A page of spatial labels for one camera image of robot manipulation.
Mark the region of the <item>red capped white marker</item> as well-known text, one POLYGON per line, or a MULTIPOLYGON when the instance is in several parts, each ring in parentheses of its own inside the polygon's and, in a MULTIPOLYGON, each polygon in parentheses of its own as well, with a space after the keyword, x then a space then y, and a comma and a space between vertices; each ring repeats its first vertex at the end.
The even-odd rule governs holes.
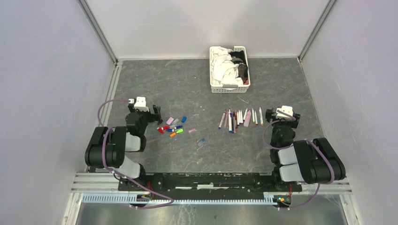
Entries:
POLYGON ((258 119, 257 119, 257 112, 254 110, 254 123, 257 126, 258 125, 258 119))

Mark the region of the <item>clear blue pen cap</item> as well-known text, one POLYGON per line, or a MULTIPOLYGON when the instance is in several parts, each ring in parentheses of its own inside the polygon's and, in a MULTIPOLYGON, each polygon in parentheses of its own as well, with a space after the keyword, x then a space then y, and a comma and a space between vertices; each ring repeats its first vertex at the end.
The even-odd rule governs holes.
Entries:
POLYGON ((201 146, 203 145, 204 142, 205 142, 205 138, 202 138, 202 139, 198 140, 197 145, 198 145, 199 147, 201 147, 201 146))

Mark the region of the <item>clear red ballpoint pen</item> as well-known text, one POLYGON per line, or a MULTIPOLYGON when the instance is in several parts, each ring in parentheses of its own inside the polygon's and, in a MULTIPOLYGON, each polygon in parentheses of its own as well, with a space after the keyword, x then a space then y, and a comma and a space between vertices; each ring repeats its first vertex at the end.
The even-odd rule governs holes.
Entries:
POLYGON ((237 117, 237 110, 234 111, 234 133, 237 132, 238 129, 238 117, 237 117))

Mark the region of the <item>blue capped thick marker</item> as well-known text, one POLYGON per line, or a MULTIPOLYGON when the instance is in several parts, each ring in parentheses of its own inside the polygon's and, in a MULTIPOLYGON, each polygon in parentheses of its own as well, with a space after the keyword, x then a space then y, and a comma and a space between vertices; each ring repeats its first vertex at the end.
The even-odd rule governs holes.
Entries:
POLYGON ((233 128, 232 128, 232 114, 231 110, 228 110, 228 128, 229 128, 229 133, 233 133, 233 128))

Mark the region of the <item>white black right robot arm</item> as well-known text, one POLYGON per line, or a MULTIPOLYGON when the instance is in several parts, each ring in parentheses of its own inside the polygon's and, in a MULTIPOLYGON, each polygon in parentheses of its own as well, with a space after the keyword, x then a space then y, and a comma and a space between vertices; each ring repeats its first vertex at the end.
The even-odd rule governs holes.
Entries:
POLYGON ((325 137, 295 140, 300 118, 285 105, 265 113, 267 128, 272 131, 271 138, 264 141, 275 165, 271 186, 276 191, 284 191, 291 182, 329 184, 346 178, 343 162, 325 137))

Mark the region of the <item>clear blue ballpoint pen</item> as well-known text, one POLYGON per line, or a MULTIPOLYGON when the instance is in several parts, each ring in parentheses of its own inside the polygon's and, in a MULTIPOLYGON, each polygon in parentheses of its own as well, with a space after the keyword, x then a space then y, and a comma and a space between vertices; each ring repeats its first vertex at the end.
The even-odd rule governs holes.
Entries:
POLYGON ((218 129, 221 129, 221 128, 222 128, 223 122, 224 122, 224 120, 225 120, 225 116, 226 116, 226 110, 224 110, 224 112, 223 112, 223 114, 222 114, 220 123, 219 123, 219 125, 218 125, 218 129))

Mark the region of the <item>orange capped white marker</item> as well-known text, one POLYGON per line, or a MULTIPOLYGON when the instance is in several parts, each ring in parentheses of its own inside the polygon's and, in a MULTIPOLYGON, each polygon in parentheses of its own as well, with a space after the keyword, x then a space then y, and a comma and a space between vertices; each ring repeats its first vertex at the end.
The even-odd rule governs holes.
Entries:
POLYGON ((264 122, 263 122, 263 114, 262 114, 262 108, 261 107, 259 107, 259 119, 260 119, 261 126, 263 126, 264 122))

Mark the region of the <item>pink gel pen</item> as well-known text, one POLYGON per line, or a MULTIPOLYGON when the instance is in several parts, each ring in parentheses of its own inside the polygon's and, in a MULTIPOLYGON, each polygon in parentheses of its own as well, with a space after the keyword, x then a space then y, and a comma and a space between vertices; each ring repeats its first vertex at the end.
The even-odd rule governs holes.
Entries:
POLYGON ((225 121, 224 121, 224 128, 228 128, 229 125, 229 110, 226 111, 226 115, 225 115, 225 121))

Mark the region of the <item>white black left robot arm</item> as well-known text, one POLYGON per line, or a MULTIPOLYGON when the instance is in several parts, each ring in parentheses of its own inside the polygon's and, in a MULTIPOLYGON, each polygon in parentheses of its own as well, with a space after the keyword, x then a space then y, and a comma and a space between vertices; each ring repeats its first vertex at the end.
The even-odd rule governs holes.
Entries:
POLYGON ((127 152, 143 152, 146 147, 145 131, 149 123, 163 122, 161 107, 153 105, 153 111, 148 108, 136 109, 128 106, 130 113, 125 117, 126 125, 96 127, 85 151, 84 160, 90 168, 103 168, 103 158, 113 172, 121 173, 120 177, 130 177, 130 186, 136 191, 142 191, 147 186, 144 167, 133 162, 126 156, 127 152))

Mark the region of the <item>pink gel pen cap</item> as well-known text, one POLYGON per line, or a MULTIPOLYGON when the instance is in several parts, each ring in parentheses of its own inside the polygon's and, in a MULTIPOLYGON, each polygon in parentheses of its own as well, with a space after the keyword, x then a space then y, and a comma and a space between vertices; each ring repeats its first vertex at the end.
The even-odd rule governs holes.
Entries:
POLYGON ((193 133, 193 132, 196 132, 197 130, 195 129, 195 128, 193 128, 193 129, 191 129, 191 130, 189 130, 188 132, 189 133, 193 133))

